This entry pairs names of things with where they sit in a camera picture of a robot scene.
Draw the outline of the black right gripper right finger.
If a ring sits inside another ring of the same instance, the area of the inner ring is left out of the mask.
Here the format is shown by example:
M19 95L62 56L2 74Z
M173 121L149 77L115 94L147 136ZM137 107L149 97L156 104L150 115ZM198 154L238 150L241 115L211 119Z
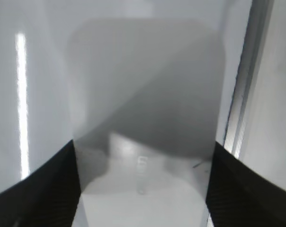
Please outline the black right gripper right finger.
M286 191L216 143L206 205L215 227L286 227Z

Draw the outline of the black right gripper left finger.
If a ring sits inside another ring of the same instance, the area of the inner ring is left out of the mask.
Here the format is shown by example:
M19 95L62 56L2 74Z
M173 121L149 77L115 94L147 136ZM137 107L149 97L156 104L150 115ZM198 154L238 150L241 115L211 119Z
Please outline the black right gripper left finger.
M70 227L80 194L70 140L29 177L0 193L0 227Z

